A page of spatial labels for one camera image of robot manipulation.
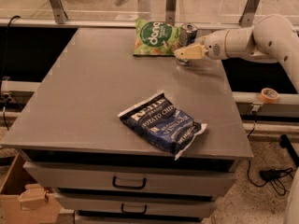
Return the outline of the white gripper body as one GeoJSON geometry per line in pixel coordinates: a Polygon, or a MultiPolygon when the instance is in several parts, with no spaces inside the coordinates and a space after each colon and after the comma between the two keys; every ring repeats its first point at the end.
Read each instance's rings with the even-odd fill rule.
{"type": "Polygon", "coordinates": [[[220,30],[209,35],[196,38],[196,42],[204,45],[207,49],[206,56],[213,60],[225,60],[228,58],[225,50],[227,30],[220,30]]]}

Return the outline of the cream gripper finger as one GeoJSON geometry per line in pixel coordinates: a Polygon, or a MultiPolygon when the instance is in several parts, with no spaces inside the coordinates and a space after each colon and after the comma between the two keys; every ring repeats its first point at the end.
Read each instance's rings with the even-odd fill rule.
{"type": "Polygon", "coordinates": [[[201,44],[189,45],[174,51],[175,56],[181,60],[202,59],[207,53],[207,48],[201,44]]]}

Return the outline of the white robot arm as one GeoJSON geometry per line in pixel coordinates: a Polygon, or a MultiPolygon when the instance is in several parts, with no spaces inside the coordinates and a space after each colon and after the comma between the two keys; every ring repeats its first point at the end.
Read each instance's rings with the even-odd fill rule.
{"type": "Polygon", "coordinates": [[[299,37],[291,22],[272,14],[255,25],[220,30],[197,38],[175,51],[183,61],[241,58],[250,62],[279,62],[296,91],[299,91],[299,37]]]}

